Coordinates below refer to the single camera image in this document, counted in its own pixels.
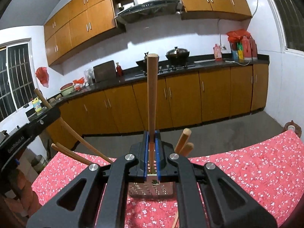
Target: pink floral tablecloth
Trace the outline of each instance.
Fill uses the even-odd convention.
[[[214,162],[258,201],[280,226],[304,192],[304,144],[292,131],[244,149],[190,158],[195,164]],[[100,157],[79,154],[106,165]],[[87,166],[58,153],[32,185],[44,205]],[[176,200],[145,201],[128,197],[125,228],[169,227],[177,211]]]

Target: silver screw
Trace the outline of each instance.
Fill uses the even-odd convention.
[[[99,167],[99,165],[98,165],[98,164],[90,164],[90,165],[89,165],[89,170],[91,170],[91,171],[95,171],[95,170],[97,170],[97,169],[98,169],[98,167]]]
[[[170,154],[169,157],[170,157],[170,159],[178,159],[179,155],[178,154]]]
[[[125,159],[126,159],[126,160],[133,160],[134,158],[135,158],[135,156],[132,155],[132,154],[127,154],[127,155],[125,156]]]
[[[215,169],[215,164],[209,162],[209,163],[206,164],[206,167],[207,167],[208,170],[214,170]]]

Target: red jug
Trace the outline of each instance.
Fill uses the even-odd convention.
[[[249,38],[249,42],[251,47],[252,60],[257,60],[257,44],[255,43],[255,40],[251,36]]]
[[[249,39],[246,36],[244,36],[241,43],[243,46],[244,60],[251,61],[252,54],[251,54],[251,46]]]

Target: gray floor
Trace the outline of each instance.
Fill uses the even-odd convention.
[[[191,131],[189,141],[194,143],[194,150],[189,157],[199,157],[224,153],[265,141],[280,134],[282,127],[262,111],[253,115],[191,128]],[[175,146],[181,132],[182,130],[162,132],[161,139]],[[142,140],[142,135],[86,137],[85,140],[106,156],[118,158],[128,154],[131,145]],[[79,144],[75,151],[92,154],[82,144]]]

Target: range hood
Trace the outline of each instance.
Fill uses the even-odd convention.
[[[123,24],[167,14],[175,14],[180,0],[134,0],[134,6],[117,14],[115,19]]]

